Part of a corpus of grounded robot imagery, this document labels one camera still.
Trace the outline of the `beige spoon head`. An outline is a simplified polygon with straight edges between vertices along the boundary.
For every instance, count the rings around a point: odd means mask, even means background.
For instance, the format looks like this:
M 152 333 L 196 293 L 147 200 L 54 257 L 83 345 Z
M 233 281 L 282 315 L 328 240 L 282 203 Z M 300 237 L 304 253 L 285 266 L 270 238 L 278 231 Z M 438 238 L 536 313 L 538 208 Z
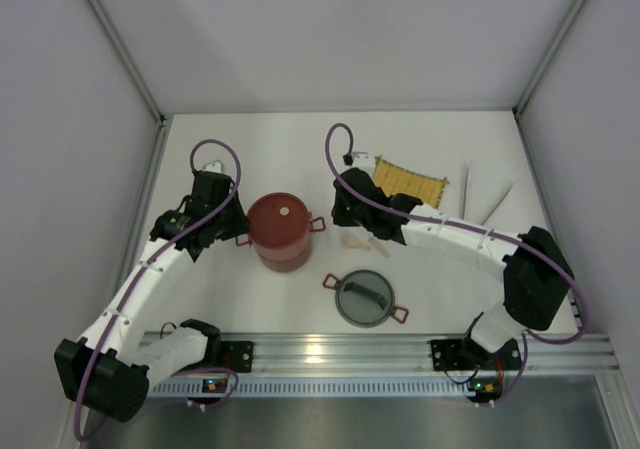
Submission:
M 342 244 L 347 249 L 365 250 L 365 251 L 371 249 L 369 244 L 367 244 L 366 242 L 363 242 L 357 236 L 354 236 L 351 234 L 347 234 L 342 238 Z

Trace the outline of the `beige spoon handle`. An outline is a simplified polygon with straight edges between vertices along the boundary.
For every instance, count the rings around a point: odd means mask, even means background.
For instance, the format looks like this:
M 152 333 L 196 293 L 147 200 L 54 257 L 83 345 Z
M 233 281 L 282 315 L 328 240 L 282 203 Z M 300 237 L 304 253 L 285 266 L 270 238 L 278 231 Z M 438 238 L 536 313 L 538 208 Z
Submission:
M 389 251 L 385 248 L 385 246 L 383 245 L 383 243 L 379 239 L 376 239 L 374 237 L 370 237 L 369 240 L 368 240 L 368 244 L 369 244 L 369 246 L 371 248 L 373 248 L 377 252 L 379 252 L 383 257 L 385 257 L 385 258 L 389 258 L 390 257 Z

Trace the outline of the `pink steel pot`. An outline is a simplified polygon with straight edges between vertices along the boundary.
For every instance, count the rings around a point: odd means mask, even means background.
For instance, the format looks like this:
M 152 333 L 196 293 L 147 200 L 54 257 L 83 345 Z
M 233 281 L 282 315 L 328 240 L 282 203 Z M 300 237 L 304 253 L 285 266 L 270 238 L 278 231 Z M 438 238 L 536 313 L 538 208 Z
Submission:
M 289 273 L 301 268 L 310 258 L 312 254 L 312 246 L 307 246 L 298 255 L 291 257 L 287 260 L 275 261 L 266 259 L 262 256 L 259 260 L 269 269 L 279 273 Z
M 274 192 L 256 200 L 248 210 L 250 230 L 235 238 L 237 247 L 252 246 L 263 259 L 286 261 L 303 253 L 311 235 L 327 229 L 322 216 L 314 216 L 297 196 Z

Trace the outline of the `dark red lid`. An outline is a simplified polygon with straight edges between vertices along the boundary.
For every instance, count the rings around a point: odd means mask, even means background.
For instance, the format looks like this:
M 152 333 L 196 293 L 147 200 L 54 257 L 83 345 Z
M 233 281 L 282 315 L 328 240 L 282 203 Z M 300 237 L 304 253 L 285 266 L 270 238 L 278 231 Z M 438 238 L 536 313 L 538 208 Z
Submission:
M 309 211 L 293 194 L 277 192 L 261 197 L 249 209 L 248 218 L 250 239 L 266 248 L 284 248 L 309 234 Z

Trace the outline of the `metal tongs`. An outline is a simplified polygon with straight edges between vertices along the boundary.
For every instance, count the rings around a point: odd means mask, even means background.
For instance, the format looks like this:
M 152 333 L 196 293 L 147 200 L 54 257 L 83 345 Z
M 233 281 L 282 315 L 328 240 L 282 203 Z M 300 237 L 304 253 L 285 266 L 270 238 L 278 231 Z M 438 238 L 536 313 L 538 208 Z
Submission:
M 464 163 L 461 176 L 459 215 L 463 220 L 486 225 L 505 203 L 516 185 L 516 179 L 489 183 L 475 168 L 472 160 Z

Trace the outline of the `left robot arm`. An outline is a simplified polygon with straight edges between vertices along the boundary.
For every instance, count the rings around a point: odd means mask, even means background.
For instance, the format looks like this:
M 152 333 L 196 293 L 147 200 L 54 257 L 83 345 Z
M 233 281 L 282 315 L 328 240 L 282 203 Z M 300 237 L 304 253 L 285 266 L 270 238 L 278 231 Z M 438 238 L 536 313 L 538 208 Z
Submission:
M 131 274 L 98 319 L 54 353 L 65 396 L 108 418 L 131 420 L 150 389 L 182 370 L 219 363 L 221 332 L 196 319 L 150 345 L 147 325 L 204 249 L 249 230 L 234 183 L 221 164 L 195 172 L 192 190 L 157 220 Z

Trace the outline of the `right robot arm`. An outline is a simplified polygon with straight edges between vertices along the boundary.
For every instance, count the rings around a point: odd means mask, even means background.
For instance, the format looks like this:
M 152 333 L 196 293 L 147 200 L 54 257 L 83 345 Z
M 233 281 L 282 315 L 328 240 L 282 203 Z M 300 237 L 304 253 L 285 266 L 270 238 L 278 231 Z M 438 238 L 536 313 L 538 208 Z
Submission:
M 461 355 L 474 366 L 525 331 L 551 326 L 573 275 L 547 230 L 533 226 L 509 235 L 449 217 L 416 197 L 386 195 L 360 168 L 338 175 L 333 186 L 335 225 L 359 226 L 381 240 L 434 250 L 501 284 L 502 299 L 481 312 L 461 339 Z

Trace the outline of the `bamboo tray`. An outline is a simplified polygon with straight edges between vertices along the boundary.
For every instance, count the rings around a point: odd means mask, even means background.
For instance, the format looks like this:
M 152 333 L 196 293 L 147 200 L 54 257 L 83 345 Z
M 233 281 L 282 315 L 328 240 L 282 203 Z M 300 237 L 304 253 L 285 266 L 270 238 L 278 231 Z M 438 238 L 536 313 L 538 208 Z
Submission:
M 387 196 L 406 194 L 434 208 L 440 206 L 449 184 L 447 178 L 436 178 L 410 171 L 387 161 L 382 156 L 375 158 L 373 180 Z

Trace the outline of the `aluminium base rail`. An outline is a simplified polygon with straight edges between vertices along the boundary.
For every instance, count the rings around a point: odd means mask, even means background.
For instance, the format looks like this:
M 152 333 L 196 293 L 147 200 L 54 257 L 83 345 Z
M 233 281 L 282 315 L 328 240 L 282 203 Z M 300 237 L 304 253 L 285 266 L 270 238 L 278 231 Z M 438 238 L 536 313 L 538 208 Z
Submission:
M 237 398 L 476 396 L 527 376 L 600 377 L 618 370 L 608 338 L 588 334 L 569 345 L 531 341 L 481 369 L 463 368 L 452 339 L 427 335 L 227 335 L 223 364 L 238 373 Z

